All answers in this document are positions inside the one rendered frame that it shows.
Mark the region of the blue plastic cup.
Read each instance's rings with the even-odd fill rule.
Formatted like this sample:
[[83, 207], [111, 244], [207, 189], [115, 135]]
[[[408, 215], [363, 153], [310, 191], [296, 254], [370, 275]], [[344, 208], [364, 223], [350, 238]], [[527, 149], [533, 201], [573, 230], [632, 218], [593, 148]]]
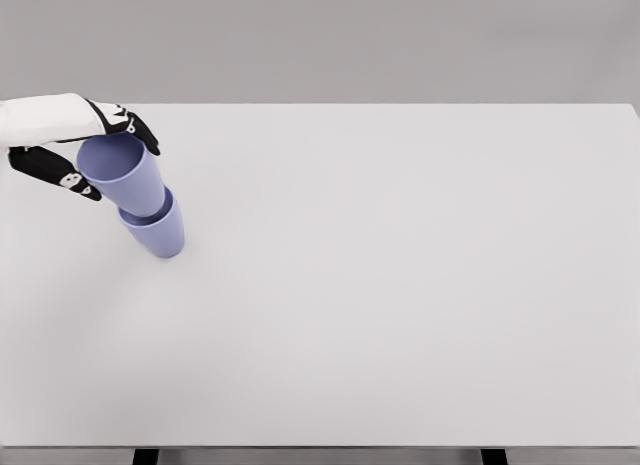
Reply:
[[164, 187], [165, 200], [155, 214], [139, 217], [118, 208], [118, 216], [131, 236], [149, 253], [159, 258], [178, 255], [185, 245], [181, 209], [173, 192]]
[[127, 132], [87, 139], [78, 150], [77, 165], [91, 185], [130, 214], [152, 216], [164, 204], [154, 156]]

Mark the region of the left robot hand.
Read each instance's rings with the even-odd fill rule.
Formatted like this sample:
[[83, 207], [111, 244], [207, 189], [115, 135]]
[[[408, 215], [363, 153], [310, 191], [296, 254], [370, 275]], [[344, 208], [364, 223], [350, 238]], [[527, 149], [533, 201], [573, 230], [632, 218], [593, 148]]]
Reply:
[[136, 137], [151, 154], [160, 154], [159, 141], [148, 125], [120, 104], [73, 92], [0, 101], [0, 150], [10, 167], [92, 201], [100, 201], [101, 193], [72, 162], [45, 146], [119, 133]]

